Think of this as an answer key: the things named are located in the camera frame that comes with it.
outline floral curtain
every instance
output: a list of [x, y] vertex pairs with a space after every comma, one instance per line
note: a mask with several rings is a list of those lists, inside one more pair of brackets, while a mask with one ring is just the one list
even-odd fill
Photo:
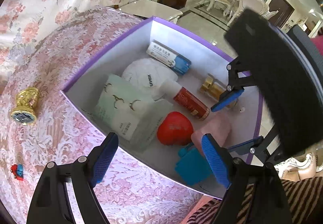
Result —
[[16, 66], [26, 63], [52, 31], [78, 12], [120, 1], [5, 0], [0, 7], [0, 94]]

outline red cylindrical container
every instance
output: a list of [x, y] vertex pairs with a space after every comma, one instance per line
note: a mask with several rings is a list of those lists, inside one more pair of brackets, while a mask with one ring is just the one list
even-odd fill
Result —
[[210, 109], [205, 104], [173, 80], [163, 82], [160, 90], [168, 97], [173, 98], [179, 105], [185, 107], [197, 119], [204, 120], [210, 113]]

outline gold trophy ornament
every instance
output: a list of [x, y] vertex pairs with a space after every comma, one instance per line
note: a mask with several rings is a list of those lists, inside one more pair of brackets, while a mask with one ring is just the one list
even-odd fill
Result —
[[22, 125], [36, 121], [35, 107], [39, 98], [39, 91], [35, 87], [28, 87], [16, 96], [17, 106], [12, 110], [10, 117]]

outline box rim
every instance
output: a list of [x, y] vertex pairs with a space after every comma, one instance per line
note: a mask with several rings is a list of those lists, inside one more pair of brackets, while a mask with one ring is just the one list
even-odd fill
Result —
[[[198, 43], [204, 45], [205, 47], [207, 47], [208, 49], [210, 49], [211, 51], [215, 52], [217, 55], [219, 55], [220, 57], [222, 57], [224, 60], [231, 62], [233, 60], [232, 57], [230, 57], [229, 55], [227, 55], [225, 52], [223, 52], [221, 49], [219, 49], [217, 46], [212, 45], [211, 43], [209, 43], [208, 41], [206, 41], [205, 39], [199, 37], [198, 35], [182, 28], [181, 26], [178, 26], [172, 22], [169, 22], [167, 20], [164, 20], [162, 18], [158, 18], [156, 16], [152, 16], [146, 20], [141, 21], [139, 24], [137, 24], [136, 26], [132, 27], [131, 29], [129, 29], [128, 31], [124, 32], [123, 34], [121, 34], [119, 37], [117, 37], [116, 39], [114, 39], [113, 41], [109, 42], [108, 44], [106, 44], [99, 52], [97, 52], [93, 57], [91, 57], [91, 59], [81, 67], [81, 69], [79, 69], [77, 71], [77, 73], [75, 75], [73, 75], [73, 77], [65, 84], [64, 88], [60, 90], [60, 92], [64, 95], [64, 97], [71, 103], [71, 105], [77, 110], [79, 111], [79, 113], [81, 114], [81, 116], [87, 121], [89, 122], [94, 128], [96, 128], [100, 133], [102, 133], [80, 110], [79, 108], [72, 102], [71, 99], [69, 99], [69, 97], [67, 96], [67, 92], [70, 90], [70, 88], [76, 83], [76, 81], [97, 61], [99, 60], [105, 53], [107, 53], [110, 49], [112, 49], [116, 44], [118, 44], [119, 42], [121, 42], [123, 39], [125, 39], [127, 36], [129, 36], [130, 34], [132, 34], [133, 32], [137, 31], [139, 28], [141, 28], [142, 26], [155, 21], [157, 23], [161, 23], [162, 25], [165, 25], [169, 28], [174, 29], [175, 31], [178, 31], [182, 34], [184, 34], [185, 36], [190, 37], [191, 39], [197, 41]], [[246, 76], [250, 75], [250, 72], [243, 72]], [[258, 111], [257, 111], [257, 119], [256, 119], [256, 124], [255, 124], [255, 130], [254, 130], [254, 135], [253, 138], [256, 138], [259, 136], [259, 132], [260, 132], [260, 124], [261, 124], [261, 117], [262, 117], [262, 107], [263, 107], [263, 101], [264, 98], [261, 94], [261, 92], [259, 92], [259, 99], [258, 99]], [[250, 164], [253, 158], [253, 154], [249, 153], [246, 159], [246, 163]]]

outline pink soap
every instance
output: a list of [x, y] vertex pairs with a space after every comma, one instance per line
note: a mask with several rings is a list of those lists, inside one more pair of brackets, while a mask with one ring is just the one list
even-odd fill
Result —
[[214, 117], [208, 121], [208, 123], [202, 128], [196, 130], [191, 139], [198, 149], [198, 151], [204, 156], [202, 150], [202, 137], [205, 134], [211, 134], [219, 146], [223, 146], [231, 130], [231, 124], [229, 118], [222, 111], [217, 111]]

